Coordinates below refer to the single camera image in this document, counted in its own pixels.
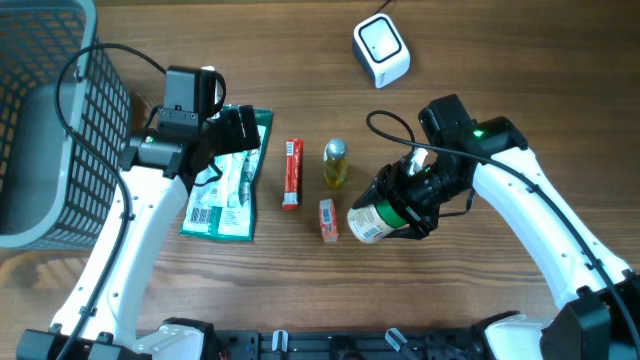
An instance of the table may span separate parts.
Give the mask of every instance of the table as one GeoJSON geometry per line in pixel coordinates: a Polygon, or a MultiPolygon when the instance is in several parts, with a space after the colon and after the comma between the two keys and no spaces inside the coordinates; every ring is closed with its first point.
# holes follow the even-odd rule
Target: table
{"type": "MultiPolygon", "coordinates": [[[[179,236],[181,215],[156,262],[141,331],[171,316],[263,331],[462,326],[505,310],[553,316],[537,267],[483,200],[465,217],[442,219],[424,241],[367,246],[347,228],[353,201],[380,167],[407,150],[371,133],[365,115],[389,110],[419,129],[418,112],[450,93],[478,120],[510,118],[582,220],[640,267],[637,3],[399,0],[387,11],[410,48],[411,68],[382,90],[351,51],[353,28],[378,6],[244,1],[99,8],[103,41],[130,45],[165,66],[214,65],[227,80],[229,103],[275,113],[257,185],[254,243],[179,236]],[[303,205],[289,213],[281,211],[287,137],[305,140],[303,205]],[[340,190],[322,180],[322,151],[333,137],[345,138],[351,151],[340,190]],[[325,198],[333,198],[341,220],[335,245],[320,238],[317,207],[325,198]]],[[[162,100],[163,79],[130,55],[111,55],[142,122],[162,100]]],[[[376,121],[405,135],[393,121],[376,121]]],[[[464,196],[444,209],[463,206],[464,196]]],[[[24,329],[47,328],[87,257],[0,252],[0,358],[14,356],[24,329]]]]}

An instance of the barcode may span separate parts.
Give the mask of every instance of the barcode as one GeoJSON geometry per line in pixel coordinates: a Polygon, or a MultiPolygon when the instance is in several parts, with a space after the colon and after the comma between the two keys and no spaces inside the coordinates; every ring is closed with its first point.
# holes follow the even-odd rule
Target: barcode
{"type": "Polygon", "coordinates": [[[322,209],[322,222],[331,224],[331,211],[329,209],[322,209]]]}
{"type": "Polygon", "coordinates": [[[362,237],[365,239],[372,238],[380,233],[380,229],[377,226],[372,227],[366,233],[362,234],[362,237]]]}
{"type": "Polygon", "coordinates": [[[189,222],[192,224],[208,224],[211,217],[211,209],[193,208],[189,222]]]}
{"type": "Polygon", "coordinates": [[[284,193],[283,205],[298,205],[298,193],[284,193]]]}

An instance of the plastic basket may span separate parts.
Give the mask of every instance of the plastic basket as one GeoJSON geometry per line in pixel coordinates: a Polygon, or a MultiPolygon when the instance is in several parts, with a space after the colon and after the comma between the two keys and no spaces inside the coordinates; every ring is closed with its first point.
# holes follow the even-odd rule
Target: plastic basket
{"type": "MultiPolygon", "coordinates": [[[[115,180],[53,107],[62,65],[98,42],[96,20],[91,1],[0,0],[0,247],[81,249],[102,230],[115,180]]],[[[131,101],[104,50],[78,59],[60,97],[69,124],[116,166],[131,101]]]]}

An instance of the bottle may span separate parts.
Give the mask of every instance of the bottle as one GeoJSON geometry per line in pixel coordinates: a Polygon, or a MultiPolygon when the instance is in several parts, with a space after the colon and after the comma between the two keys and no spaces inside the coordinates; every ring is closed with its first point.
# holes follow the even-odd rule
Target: bottle
{"type": "Polygon", "coordinates": [[[332,139],[324,149],[324,182],[337,188],[347,179],[347,143],[332,139]]]}

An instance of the bottle cap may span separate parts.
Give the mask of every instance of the bottle cap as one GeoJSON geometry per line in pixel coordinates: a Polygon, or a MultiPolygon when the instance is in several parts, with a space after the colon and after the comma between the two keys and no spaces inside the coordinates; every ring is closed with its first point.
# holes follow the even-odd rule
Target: bottle cap
{"type": "Polygon", "coordinates": [[[340,160],[347,155],[347,143],[340,138],[331,139],[327,144],[325,152],[332,159],[340,160]]]}

